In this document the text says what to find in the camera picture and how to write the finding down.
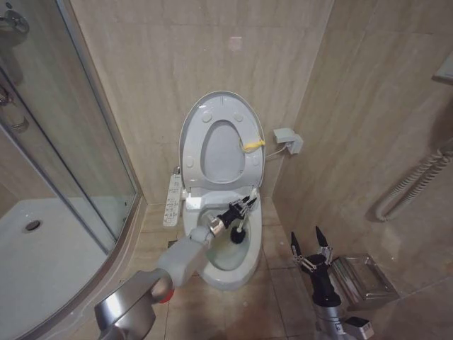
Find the toilet seat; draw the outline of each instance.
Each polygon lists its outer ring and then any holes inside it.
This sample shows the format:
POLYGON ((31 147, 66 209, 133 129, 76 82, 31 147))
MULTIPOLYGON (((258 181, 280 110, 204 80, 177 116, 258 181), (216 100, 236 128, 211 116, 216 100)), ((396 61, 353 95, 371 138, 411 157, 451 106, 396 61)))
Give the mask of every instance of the toilet seat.
POLYGON ((258 117, 240 96, 218 91, 202 97, 190 110, 180 135, 184 187, 189 192, 258 188, 263 180, 265 148, 244 153, 240 142, 247 145, 263 140, 261 136, 258 117), (220 173, 225 177, 215 178, 220 173))
MULTIPOLYGON (((197 227, 206 209, 226 210, 229 202, 249 195, 252 188, 260 187, 265 148, 259 147, 249 153, 241 149, 241 144, 260 140, 264 139, 259 119, 240 96, 217 91, 202 97, 193 106, 185 119, 179 141, 186 235, 197 227)), ((206 266, 198 271, 210 285, 221 290, 235 290, 253 275, 258 265, 262 236, 259 194, 248 216, 246 231, 249 239, 241 245, 248 248, 236 268, 222 270, 207 260, 206 266)))

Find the bathroom floor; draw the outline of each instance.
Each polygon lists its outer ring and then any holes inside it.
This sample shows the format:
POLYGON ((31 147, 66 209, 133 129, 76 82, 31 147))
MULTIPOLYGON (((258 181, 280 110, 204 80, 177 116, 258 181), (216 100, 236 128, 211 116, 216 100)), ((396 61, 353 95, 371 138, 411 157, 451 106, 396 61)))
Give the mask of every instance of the bathroom floor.
MULTIPOLYGON (((242 288, 222 292, 194 275, 164 305, 155 305, 156 322, 146 340, 313 339, 314 313, 294 266, 285 232, 269 198, 263 204, 263 248, 256 272, 242 288)), ((155 268, 169 241, 181 237, 162 227, 164 205, 150 205, 134 254, 123 278, 155 268)), ((97 339, 93 319, 71 340, 97 339)))

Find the floor tile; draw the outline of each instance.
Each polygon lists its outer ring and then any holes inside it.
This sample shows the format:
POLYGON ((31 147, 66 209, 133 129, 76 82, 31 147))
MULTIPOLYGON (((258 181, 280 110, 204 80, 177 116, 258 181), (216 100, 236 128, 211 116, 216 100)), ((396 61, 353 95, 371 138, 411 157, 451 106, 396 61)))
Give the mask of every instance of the floor tile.
POLYGON ((193 276, 168 306, 166 340, 226 339, 222 291, 193 276))
POLYGON ((164 304, 156 303, 153 305, 153 309, 156 314, 156 321, 154 321, 153 328, 144 340, 164 340, 165 328, 167 324, 168 302, 164 304))
POLYGON ((263 249, 269 269, 295 267, 289 242, 281 225, 263 227, 263 249))
POLYGON ((261 200, 261 210, 263 211, 263 226, 280 225, 280 219, 272 198, 268 197, 261 200))
POLYGON ((270 276, 287 336, 314 332, 315 316, 298 268, 273 269, 270 276))
POLYGON ((228 339, 265 339, 285 336, 269 271, 256 271, 242 288, 224 292, 228 339))
POLYGON ((266 256, 264 254, 264 250, 261 247, 260 249, 260 258, 258 260, 258 265, 256 266, 257 271, 266 271, 268 270, 268 261, 266 260, 266 256))
POLYGON ((177 232, 141 232, 132 258, 123 274, 129 278, 136 271, 152 271, 162 253, 167 250, 168 241, 176 239, 177 232))

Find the bidet control panel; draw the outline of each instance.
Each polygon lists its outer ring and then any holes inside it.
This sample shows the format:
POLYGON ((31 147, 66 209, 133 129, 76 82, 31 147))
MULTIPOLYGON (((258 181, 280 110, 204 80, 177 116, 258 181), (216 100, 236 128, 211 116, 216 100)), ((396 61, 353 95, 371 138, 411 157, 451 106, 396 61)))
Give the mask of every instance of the bidet control panel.
POLYGON ((180 174, 171 175, 165 204, 164 227, 175 227, 178 224, 182 185, 180 174))

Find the metal robot arm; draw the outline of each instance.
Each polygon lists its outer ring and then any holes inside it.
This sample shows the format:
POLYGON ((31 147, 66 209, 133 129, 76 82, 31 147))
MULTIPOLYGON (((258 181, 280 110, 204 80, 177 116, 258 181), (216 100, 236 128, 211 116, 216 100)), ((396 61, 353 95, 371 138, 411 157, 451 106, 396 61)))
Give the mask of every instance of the metal robot arm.
POLYGON ((299 242, 294 233, 291 233, 291 250, 295 261, 303 272, 310 275, 313 286, 311 299, 317 327, 331 339, 345 339, 346 334, 356 339, 369 339, 374 335, 369 320, 346 317, 341 306, 341 298, 335 292, 328 275, 328 269, 332 264, 333 248, 328 246, 326 238, 318 227, 316 227, 316 237, 319 244, 318 253, 303 257, 299 242))
POLYGON ((243 220, 255 200, 246 196, 231 202, 229 209, 208 226, 196 227, 163 253, 157 269, 136 272, 99 302, 94 307, 101 330, 99 340, 143 339, 156 319, 152 305, 168 301, 175 287, 184 285, 196 269, 207 263, 205 254, 211 240, 228 229, 234 220, 243 220))

